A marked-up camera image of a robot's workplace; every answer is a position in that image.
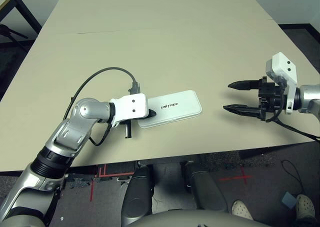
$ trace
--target floor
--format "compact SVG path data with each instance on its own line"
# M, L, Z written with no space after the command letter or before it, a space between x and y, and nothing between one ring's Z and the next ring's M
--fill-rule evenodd
M320 72L320 44L303 29L284 31ZM0 49L0 99L24 56L17 48ZM195 159L210 171L229 209L235 200L242 200L256 221L273 227L289 227L295 219L295 211L281 203L285 192L293 195L301 192L297 180L282 167L281 160L289 160L298 170L305 194L311 198L316 217L320 220L320 148L315 142L280 148L248 159L241 159L239 151L228 151L140 160L140 164L154 164L153 171L157 177L152 198L154 214L196 207L192 194L184 187L181 175L179 162L186 158ZM115 173L123 173L124 169L132 169L133 165L118 163L108 170L113 167ZM296 176L292 166L288 163L284 166ZM0 174L0 202L16 179ZM69 174L50 226L120 226L122 201L129 181L126 176Z

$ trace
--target silver robot arm segment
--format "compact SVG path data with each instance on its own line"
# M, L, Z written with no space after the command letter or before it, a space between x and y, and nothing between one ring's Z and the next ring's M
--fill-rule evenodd
M120 121L145 118L148 113L143 93L110 102L99 102L93 98L79 100L70 119L65 119L55 129L2 202L0 227L48 226L65 173L88 141L94 124L109 123L116 127Z

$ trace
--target shoe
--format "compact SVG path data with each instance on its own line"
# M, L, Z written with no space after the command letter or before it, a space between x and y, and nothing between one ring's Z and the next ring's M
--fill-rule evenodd
M314 218L315 217L315 207L311 199L308 196L299 194L296 197L296 219L303 218Z
M248 208L246 207L245 203L243 203L241 200L236 200L235 202L233 202L232 208L231 208L231 214L234 216L246 218L248 220L252 220L252 221L254 220Z

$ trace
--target black cylindrical joint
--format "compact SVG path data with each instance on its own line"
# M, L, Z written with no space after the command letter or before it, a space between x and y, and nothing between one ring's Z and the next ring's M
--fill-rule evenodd
M40 176L50 179L60 179L71 166L73 160L74 158L52 152L45 146L38 153L30 167Z
M107 120L107 123L111 123L111 121L114 119L114 116L116 115L116 107L115 107L115 104L110 102L109 103L110 105L110 116L109 116L109 119Z

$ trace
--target red tape mark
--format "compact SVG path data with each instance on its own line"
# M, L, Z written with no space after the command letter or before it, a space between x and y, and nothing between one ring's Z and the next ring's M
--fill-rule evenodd
M241 180L244 179L245 181L247 179L252 178L252 175L240 175L240 176L233 176L233 177L227 177L227 178L220 178L219 181L231 181L231 180Z
M94 180L91 180L91 191L90 191L90 202L92 202L93 198L94 198Z
M245 169L244 169L244 167L241 166L240 169L241 169L242 176L245 176ZM243 178L243 181L244 181L244 184L246 185L246 184L247 184L247 179L246 179L246 178Z
M108 165L104 164L103 166L103 174L102 174L102 168L99 168L99 174L95 175L94 177L114 177L114 176L132 176L134 174L134 172L127 172L127 173L110 173L107 174L107 169L108 169Z

